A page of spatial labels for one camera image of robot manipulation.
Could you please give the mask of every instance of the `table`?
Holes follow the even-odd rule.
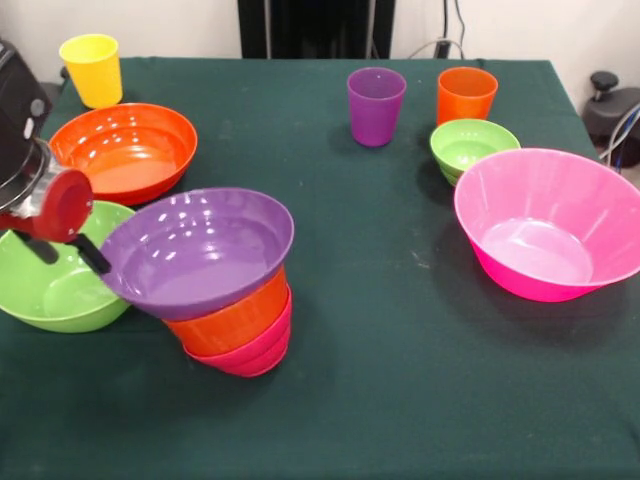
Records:
[[[500,80],[492,120],[523,146],[595,158],[549,63],[482,63]],[[290,350],[246,380],[190,361],[134,309],[75,336],[3,314],[2,478],[640,475],[640,278],[557,305],[502,291],[427,146],[436,76],[460,63],[380,62],[408,90],[373,150],[348,129],[346,77],[365,64],[122,61],[125,101],[199,132],[175,191],[250,187],[290,208]],[[68,85],[45,138],[83,111]]]

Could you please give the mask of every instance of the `orange cup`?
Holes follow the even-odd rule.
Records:
[[[441,125],[458,118],[486,120],[498,91],[498,80],[485,70],[455,67],[438,77],[438,118]]]
[[[280,316],[287,303],[284,266],[267,283],[242,300],[209,315],[164,324],[194,355],[230,352],[252,341]]]

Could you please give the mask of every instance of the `stack of bowls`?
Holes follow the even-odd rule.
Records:
[[[291,333],[284,260],[294,224],[275,199],[241,188],[153,203],[105,241],[103,281],[157,316],[189,356],[244,377],[271,370]]]
[[[518,139],[506,128],[474,118],[443,123],[431,134],[430,143],[442,174],[453,186],[478,160],[520,148]]]
[[[81,232],[100,246],[133,210],[96,201]],[[74,247],[40,244],[57,261],[47,265],[18,236],[0,238],[0,308],[36,328],[59,333],[98,330],[114,322],[128,307],[88,265]]]

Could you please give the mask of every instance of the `cup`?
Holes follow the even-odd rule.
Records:
[[[393,138],[407,82],[388,68],[356,70],[347,79],[351,134],[367,147],[386,145]]]
[[[104,108],[122,100],[118,42],[102,34],[70,38],[60,47],[80,99],[89,108]]]
[[[438,77],[437,125],[459,118],[486,120],[498,91],[498,80],[485,70],[455,67]]]

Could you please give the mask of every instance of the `plastic bowl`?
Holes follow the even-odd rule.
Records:
[[[164,323],[190,352],[199,356],[230,352],[250,342],[278,318],[287,303],[284,266],[242,300],[203,317]]]
[[[96,201],[81,231],[96,245],[133,214]],[[90,332],[114,322],[128,307],[111,292],[75,248],[52,244],[59,259],[46,265],[13,232],[0,238],[0,308],[44,330]]]
[[[275,322],[260,336],[231,352],[215,356],[198,356],[185,352],[194,360],[225,373],[240,377],[257,377],[278,365],[287,354],[291,337],[293,297],[288,291],[287,304]]]
[[[271,279],[293,234],[289,211],[263,193],[242,188],[181,193],[139,210],[107,238],[102,252],[113,268],[102,279],[158,318],[201,317]]]
[[[62,165],[89,177],[95,198],[138,205],[178,183],[193,159],[198,136],[178,112],[128,103],[74,118],[49,144]]]
[[[465,118],[443,123],[430,138],[431,151],[451,185],[478,160],[496,152],[520,148],[506,128],[486,120]]]
[[[640,191],[588,158],[497,153],[462,175],[454,197],[484,270],[521,297],[570,300],[640,271]]]

